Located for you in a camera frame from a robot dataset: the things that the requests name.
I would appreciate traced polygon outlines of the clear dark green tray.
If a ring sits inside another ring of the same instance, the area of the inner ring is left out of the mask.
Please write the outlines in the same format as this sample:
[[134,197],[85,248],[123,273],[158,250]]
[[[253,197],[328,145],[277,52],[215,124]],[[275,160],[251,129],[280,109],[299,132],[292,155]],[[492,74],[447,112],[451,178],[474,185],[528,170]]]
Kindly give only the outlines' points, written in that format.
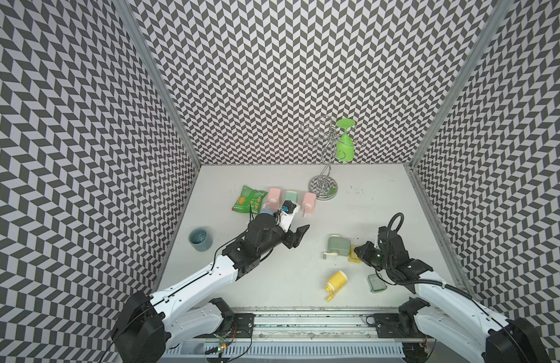
[[367,277],[369,290],[371,293],[380,293],[387,289],[387,282],[379,274],[372,274]]

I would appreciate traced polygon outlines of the clear yellow tray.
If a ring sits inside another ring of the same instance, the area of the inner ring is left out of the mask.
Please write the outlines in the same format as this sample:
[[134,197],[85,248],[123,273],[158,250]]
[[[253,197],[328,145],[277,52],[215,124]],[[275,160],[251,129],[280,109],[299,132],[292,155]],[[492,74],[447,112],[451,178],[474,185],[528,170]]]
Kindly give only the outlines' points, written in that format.
[[361,259],[357,256],[357,253],[355,252],[355,246],[351,247],[350,253],[348,255],[348,261],[350,263],[357,263],[357,264],[360,264],[362,262]]

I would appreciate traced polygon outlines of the mint green pencil sharpener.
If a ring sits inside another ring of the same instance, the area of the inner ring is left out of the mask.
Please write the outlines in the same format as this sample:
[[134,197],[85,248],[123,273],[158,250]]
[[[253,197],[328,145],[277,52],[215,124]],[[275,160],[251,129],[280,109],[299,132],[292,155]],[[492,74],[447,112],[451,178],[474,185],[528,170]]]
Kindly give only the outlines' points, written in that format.
[[286,191],[285,200],[292,203],[298,202],[298,193],[296,191]]

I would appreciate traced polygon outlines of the sage green pencil sharpener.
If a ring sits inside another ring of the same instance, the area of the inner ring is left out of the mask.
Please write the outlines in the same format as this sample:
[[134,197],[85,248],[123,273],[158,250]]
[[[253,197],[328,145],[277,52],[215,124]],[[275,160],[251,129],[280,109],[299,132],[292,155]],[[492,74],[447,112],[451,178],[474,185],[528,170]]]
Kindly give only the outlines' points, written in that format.
[[322,257],[324,260],[332,257],[347,257],[350,251],[350,239],[333,234],[328,238],[327,251],[322,254]]

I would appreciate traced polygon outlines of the yellow pencil sharpener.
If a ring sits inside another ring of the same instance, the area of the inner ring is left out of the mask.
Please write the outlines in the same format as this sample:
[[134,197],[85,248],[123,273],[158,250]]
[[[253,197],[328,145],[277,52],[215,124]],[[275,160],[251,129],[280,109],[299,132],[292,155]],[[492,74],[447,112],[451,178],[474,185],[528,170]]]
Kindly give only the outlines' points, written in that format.
[[327,302],[334,299],[335,295],[347,284],[348,277],[343,271],[338,271],[325,284],[325,292],[328,294]]

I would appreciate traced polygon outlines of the blue pencil sharpener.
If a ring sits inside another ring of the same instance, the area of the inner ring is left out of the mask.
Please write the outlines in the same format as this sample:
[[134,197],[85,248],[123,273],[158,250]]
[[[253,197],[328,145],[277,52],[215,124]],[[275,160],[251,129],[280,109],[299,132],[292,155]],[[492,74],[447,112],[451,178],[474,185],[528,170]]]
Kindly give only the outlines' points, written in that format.
[[260,211],[260,214],[268,214],[268,215],[271,215],[271,216],[273,216],[274,213],[275,213],[275,210],[269,208],[267,205],[263,206],[261,211]]

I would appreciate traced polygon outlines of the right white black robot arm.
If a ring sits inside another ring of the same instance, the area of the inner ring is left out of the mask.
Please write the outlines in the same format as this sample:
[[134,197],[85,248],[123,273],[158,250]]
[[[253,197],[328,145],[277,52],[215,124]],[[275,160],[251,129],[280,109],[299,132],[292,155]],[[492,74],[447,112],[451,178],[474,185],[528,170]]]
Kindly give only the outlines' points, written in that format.
[[548,362],[537,329],[510,319],[448,284],[427,263],[411,258],[397,230],[382,226],[376,243],[355,254],[412,297],[399,307],[395,331],[402,337],[432,337],[469,362]]

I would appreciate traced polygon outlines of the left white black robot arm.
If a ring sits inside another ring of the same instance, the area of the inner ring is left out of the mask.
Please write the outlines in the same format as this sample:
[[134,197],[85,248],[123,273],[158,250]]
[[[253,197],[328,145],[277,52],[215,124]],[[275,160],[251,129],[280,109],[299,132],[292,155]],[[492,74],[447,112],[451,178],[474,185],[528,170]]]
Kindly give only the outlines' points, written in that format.
[[261,213],[203,269],[165,290],[131,295],[110,333],[121,360],[157,362],[168,349],[192,338],[226,336],[235,314],[213,293],[253,271],[276,246],[298,247],[310,227],[291,231],[292,219],[292,214]]

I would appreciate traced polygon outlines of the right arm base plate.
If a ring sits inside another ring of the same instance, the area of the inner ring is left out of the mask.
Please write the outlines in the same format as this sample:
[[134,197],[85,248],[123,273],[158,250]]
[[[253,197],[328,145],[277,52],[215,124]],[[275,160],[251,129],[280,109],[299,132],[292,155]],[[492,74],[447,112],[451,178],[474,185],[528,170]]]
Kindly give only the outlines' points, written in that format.
[[367,322],[372,325],[379,338],[421,339],[432,338],[424,334],[417,326],[417,314],[376,313]]

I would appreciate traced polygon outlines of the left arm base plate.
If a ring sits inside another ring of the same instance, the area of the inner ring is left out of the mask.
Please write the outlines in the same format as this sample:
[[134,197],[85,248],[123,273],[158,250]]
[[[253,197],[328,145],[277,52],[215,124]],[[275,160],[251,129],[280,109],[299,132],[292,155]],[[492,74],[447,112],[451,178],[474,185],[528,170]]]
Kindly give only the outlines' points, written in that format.
[[231,337],[233,334],[236,335],[236,338],[250,338],[254,331],[255,317],[256,315],[252,313],[236,313],[233,317],[227,316],[213,333],[202,334],[197,338]]

